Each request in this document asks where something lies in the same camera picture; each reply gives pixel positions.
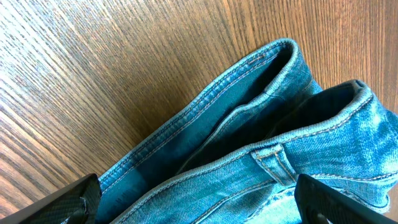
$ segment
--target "denim belt loop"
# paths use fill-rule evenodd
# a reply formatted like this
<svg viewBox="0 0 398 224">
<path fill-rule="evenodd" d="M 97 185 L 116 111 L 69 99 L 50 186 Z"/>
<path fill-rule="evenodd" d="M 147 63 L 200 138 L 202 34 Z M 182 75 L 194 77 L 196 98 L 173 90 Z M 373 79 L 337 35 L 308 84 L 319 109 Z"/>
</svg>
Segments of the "denim belt loop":
<svg viewBox="0 0 398 224">
<path fill-rule="evenodd" d="M 251 156 L 280 185 L 288 186 L 296 183 L 298 174 L 290 165 L 283 145 L 276 144 L 255 150 Z"/>
</svg>

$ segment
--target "denim fabric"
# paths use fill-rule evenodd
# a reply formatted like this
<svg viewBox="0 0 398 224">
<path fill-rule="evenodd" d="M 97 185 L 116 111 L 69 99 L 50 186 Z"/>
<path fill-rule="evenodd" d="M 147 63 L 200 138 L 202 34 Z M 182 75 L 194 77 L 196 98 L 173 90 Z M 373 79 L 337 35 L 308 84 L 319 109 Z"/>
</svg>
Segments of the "denim fabric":
<svg viewBox="0 0 398 224">
<path fill-rule="evenodd" d="M 385 212 L 397 117 L 360 81 L 320 91 L 293 40 L 253 52 L 100 177 L 96 223 L 297 223 L 299 173 Z"/>
</svg>

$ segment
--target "jeans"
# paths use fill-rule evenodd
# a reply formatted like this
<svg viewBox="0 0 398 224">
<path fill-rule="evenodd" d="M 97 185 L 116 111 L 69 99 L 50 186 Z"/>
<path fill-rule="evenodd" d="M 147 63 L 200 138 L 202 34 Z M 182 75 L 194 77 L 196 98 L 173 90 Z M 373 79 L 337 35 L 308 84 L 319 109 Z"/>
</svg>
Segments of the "jeans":
<svg viewBox="0 0 398 224">
<path fill-rule="evenodd" d="M 397 116 L 361 81 L 321 90 L 293 40 L 251 53 L 100 177 L 96 223 L 298 223 L 300 173 L 387 211 Z"/>
</svg>

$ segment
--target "wooden table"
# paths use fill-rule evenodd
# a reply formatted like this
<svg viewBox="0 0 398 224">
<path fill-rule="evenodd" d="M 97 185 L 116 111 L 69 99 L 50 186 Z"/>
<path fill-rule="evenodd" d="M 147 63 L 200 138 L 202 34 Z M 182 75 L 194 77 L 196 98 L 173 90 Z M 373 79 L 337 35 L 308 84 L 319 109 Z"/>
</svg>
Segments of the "wooden table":
<svg viewBox="0 0 398 224">
<path fill-rule="evenodd" d="M 0 217 L 102 174 L 279 37 L 298 42 L 323 88 L 362 79 L 398 112 L 395 0 L 2 0 L 0 11 Z"/>
</svg>

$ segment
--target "wood grain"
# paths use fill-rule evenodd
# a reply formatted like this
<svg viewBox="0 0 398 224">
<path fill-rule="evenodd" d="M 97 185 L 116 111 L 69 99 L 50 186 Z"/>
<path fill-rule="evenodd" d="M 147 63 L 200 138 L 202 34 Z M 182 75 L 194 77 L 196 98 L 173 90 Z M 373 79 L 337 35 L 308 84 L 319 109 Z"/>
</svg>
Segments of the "wood grain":
<svg viewBox="0 0 398 224">
<path fill-rule="evenodd" d="M 279 37 L 323 88 L 358 78 L 398 113 L 395 0 L 0 0 L 0 218 L 102 174 Z"/>
</svg>

